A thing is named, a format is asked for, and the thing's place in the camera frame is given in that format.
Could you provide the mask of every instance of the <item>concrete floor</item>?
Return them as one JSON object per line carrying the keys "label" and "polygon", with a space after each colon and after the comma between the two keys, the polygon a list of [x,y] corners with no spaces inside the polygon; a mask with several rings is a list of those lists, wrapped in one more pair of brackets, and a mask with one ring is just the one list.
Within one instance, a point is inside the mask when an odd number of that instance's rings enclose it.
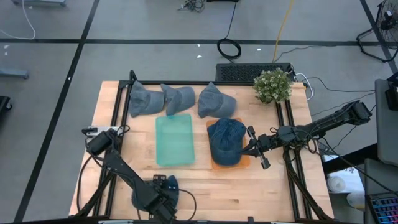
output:
{"label": "concrete floor", "polygon": [[[68,0],[67,7],[27,8],[38,39],[80,39],[94,0]],[[103,80],[127,79],[133,69],[140,80],[214,80],[217,63],[229,63],[215,44],[195,41],[225,37],[233,3],[212,2],[197,14],[177,11],[183,0],[100,0],[88,39],[175,39],[192,44],[85,44],[69,81],[55,132],[24,221],[63,218],[68,215],[83,155],[83,135],[91,124]],[[379,1],[368,1],[376,16]],[[242,0],[236,6],[230,39],[275,40],[289,0]],[[370,28],[359,0],[296,1],[281,40],[354,41]],[[31,36],[22,9],[0,1],[0,29],[21,37]],[[0,38],[7,38],[0,33]],[[377,41],[371,34],[366,41]],[[12,222],[54,113],[78,44],[0,43],[0,67],[28,70],[30,79],[0,78],[0,95],[12,97],[14,108],[1,121],[0,223]],[[296,45],[280,45],[279,53]],[[223,46],[233,51],[231,46]],[[383,55],[380,47],[366,47]],[[237,63],[271,62],[273,45],[242,45]],[[371,90],[374,80],[392,75],[390,66],[359,51],[357,46],[314,47],[285,54],[296,72],[321,78],[330,88]],[[308,102],[312,113],[364,95],[335,93],[311,80],[315,96]],[[368,108],[374,95],[363,98]],[[328,113],[315,116],[317,119]],[[326,138],[332,146],[351,129],[343,126]],[[376,142],[376,123],[357,127],[336,150],[346,154]],[[335,215],[347,222],[363,222],[341,196],[332,197]]]}

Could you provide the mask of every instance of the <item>green plastic tray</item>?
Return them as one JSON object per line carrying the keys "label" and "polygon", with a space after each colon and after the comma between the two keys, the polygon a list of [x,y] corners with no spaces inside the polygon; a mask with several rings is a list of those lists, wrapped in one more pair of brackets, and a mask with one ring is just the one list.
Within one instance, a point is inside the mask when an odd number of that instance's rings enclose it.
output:
{"label": "green plastic tray", "polygon": [[156,118],[156,163],[160,166],[180,166],[194,162],[191,115]]}

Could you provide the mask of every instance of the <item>black keyboard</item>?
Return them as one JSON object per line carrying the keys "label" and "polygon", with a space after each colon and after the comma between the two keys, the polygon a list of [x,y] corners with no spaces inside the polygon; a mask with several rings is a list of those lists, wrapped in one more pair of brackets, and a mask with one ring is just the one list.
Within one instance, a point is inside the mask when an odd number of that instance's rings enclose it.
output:
{"label": "black keyboard", "polygon": [[[272,71],[276,68],[288,72],[293,69],[290,63],[236,63],[236,64],[217,64],[216,81],[244,81],[253,82],[262,71]],[[290,79],[294,80],[294,72],[290,74]]]}
{"label": "black keyboard", "polygon": [[376,223],[398,223],[398,197],[392,193],[367,195]]}

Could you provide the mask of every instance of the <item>baseball cap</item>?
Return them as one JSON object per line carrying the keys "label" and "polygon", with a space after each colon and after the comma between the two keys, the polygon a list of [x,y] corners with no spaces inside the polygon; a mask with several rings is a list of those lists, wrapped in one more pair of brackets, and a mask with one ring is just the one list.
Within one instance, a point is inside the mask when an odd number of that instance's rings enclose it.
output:
{"label": "baseball cap", "polygon": [[233,166],[241,160],[242,140],[246,127],[242,122],[221,118],[207,128],[213,160],[222,166]]}
{"label": "baseball cap", "polygon": [[195,92],[192,87],[172,88],[165,84],[160,86],[166,96],[167,116],[186,110],[195,104]]}
{"label": "baseball cap", "polygon": [[229,118],[234,113],[235,107],[235,98],[220,92],[212,82],[199,95],[198,115],[200,118],[205,116]]}
{"label": "baseball cap", "polygon": [[156,114],[162,111],[164,101],[163,92],[146,90],[135,81],[130,92],[129,112],[132,117]]}

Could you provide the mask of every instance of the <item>gray baseball cap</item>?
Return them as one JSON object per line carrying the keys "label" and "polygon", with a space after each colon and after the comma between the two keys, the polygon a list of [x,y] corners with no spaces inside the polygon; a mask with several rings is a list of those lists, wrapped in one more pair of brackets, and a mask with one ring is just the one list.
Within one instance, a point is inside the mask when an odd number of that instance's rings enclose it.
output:
{"label": "gray baseball cap", "polygon": [[166,115],[174,115],[186,110],[195,104],[195,92],[192,87],[171,88],[161,84],[162,90],[166,95]]}
{"label": "gray baseball cap", "polygon": [[235,98],[220,92],[212,82],[199,95],[198,115],[200,118],[205,116],[229,118],[234,113],[235,107]]}
{"label": "gray baseball cap", "polygon": [[156,114],[162,111],[164,101],[163,92],[146,90],[141,83],[135,81],[130,92],[129,112],[132,117]]}

